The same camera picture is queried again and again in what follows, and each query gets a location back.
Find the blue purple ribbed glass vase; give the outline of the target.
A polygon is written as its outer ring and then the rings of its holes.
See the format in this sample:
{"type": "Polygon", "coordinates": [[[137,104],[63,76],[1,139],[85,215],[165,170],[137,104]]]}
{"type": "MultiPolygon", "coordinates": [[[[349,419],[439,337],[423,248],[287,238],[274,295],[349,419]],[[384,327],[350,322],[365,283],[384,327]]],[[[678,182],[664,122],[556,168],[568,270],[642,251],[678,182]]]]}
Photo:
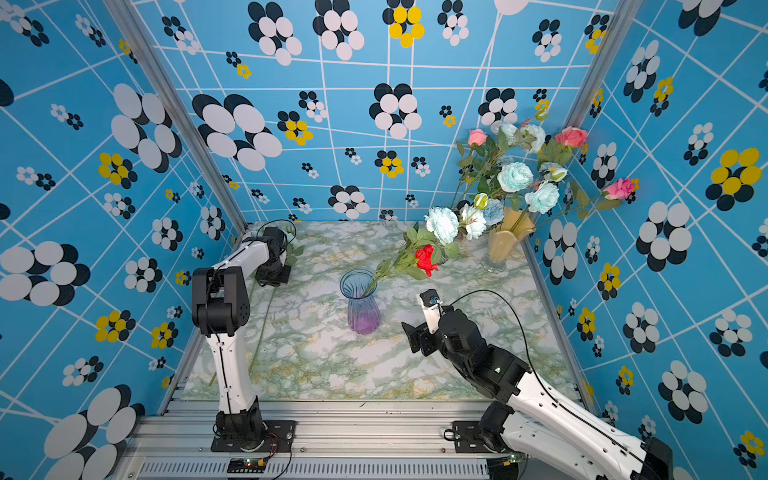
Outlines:
{"type": "Polygon", "coordinates": [[[377,283],[368,270],[355,269],[345,273],[340,280],[340,292],[347,299],[347,322],[354,332],[368,335],[381,323],[381,312],[374,298],[377,283]]]}

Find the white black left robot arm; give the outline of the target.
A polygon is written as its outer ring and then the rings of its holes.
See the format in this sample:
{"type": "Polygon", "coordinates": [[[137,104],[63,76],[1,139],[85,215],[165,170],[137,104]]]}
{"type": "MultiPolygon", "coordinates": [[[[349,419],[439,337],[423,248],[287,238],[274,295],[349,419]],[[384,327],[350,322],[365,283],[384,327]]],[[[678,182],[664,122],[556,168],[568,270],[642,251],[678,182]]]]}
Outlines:
{"type": "Polygon", "coordinates": [[[269,445],[245,351],[251,314],[246,279],[253,277],[260,286],[286,283],[291,270],[286,264],[288,244],[283,230],[267,226],[218,264],[193,272],[192,321],[211,351],[219,389],[214,451],[253,452],[269,445]]]}

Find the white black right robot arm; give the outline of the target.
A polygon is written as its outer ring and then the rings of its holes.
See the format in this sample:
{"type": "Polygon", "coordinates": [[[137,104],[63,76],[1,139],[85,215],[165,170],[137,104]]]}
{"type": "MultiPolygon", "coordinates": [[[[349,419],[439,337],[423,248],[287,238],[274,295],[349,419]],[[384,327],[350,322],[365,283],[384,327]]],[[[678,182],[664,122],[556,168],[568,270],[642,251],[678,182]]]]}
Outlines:
{"type": "Polygon", "coordinates": [[[488,343],[458,309],[433,306],[403,326],[414,353],[441,354],[490,399],[477,431],[485,448],[521,452],[575,479],[670,479],[672,449],[610,425],[560,394],[533,367],[488,343]]]}

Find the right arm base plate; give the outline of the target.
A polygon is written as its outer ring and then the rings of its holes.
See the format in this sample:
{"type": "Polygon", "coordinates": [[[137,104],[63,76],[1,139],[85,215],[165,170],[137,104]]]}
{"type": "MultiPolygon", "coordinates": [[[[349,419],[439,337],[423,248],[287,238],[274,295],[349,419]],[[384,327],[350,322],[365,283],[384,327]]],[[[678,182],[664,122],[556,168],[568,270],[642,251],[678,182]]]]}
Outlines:
{"type": "Polygon", "coordinates": [[[454,421],[444,437],[460,454],[507,454],[512,450],[498,437],[482,429],[477,421],[454,421]]]}

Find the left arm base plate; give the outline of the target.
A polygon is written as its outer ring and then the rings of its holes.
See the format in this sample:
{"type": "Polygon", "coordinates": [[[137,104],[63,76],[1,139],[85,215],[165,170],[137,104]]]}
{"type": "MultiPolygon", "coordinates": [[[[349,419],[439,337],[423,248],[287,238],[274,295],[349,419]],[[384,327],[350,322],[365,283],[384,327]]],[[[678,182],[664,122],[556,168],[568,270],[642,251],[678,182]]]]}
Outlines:
{"type": "Polygon", "coordinates": [[[293,420],[267,420],[254,431],[243,428],[216,431],[210,449],[215,453],[288,453],[296,427],[297,422],[293,420]]]}

